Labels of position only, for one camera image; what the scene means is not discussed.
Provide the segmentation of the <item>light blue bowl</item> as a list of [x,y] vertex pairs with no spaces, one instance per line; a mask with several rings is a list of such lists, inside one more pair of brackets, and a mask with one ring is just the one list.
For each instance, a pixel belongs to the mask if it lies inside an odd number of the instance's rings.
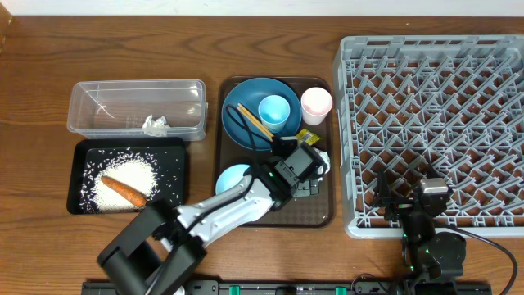
[[215,193],[221,194],[237,185],[249,168],[247,164],[236,164],[224,170],[216,181]]

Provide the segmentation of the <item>small white tissue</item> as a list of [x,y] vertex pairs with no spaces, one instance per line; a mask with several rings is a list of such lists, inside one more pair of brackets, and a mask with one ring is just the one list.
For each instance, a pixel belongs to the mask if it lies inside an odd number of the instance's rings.
[[169,129],[164,116],[154,120],[153,115],[149,115],[142,125],[143,133],[152,137],[166,137]]

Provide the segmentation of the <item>orange carrot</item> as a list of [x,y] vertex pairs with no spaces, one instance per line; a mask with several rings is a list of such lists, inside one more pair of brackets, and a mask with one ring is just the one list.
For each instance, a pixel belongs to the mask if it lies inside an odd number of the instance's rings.
[[127,184],[121,183],[108,176],[102,176],[101,181],[105,186],[118,193],[125,200],[130,202],[136,207],[145,207],[147,204],[147,198],[140,193],[138,190],[128,186]]

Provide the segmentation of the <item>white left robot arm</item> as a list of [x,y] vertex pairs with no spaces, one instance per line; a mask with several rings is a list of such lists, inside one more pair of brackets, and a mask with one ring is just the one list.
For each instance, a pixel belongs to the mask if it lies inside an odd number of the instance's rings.
[[192,205],[159,200],[143,209],[99,254],[118,294],[174,294],[207,254],[237,227],[278,211],[298,184],[323,177],[327,164],[307,143],[288,157],[255,160],[232,188]]

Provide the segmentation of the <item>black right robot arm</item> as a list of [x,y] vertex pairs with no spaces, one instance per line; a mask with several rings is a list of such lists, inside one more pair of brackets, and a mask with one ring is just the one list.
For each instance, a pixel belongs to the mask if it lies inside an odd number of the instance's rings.
[[455,279],[463,275],[466,241],[460,234],[436,232],[435,218],[447,208],[452,189],[433,169],[407,197],[396,197],[386,173],[377,173],[373,206],[403,230],[402,254],[410,273],[393,283],[389,294],[457,295]]

